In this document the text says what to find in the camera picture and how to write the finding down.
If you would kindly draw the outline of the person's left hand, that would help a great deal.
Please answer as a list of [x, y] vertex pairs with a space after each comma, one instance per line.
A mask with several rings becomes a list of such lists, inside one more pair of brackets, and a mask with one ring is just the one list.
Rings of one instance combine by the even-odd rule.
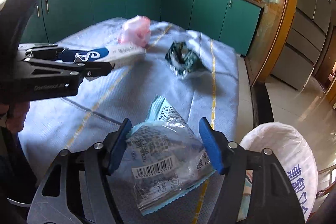
[[19, 102], [13, 105], [1, 104], [1, 125], [5, 126], [12, 134], [17, 134], [24, 128], [30, 102]]

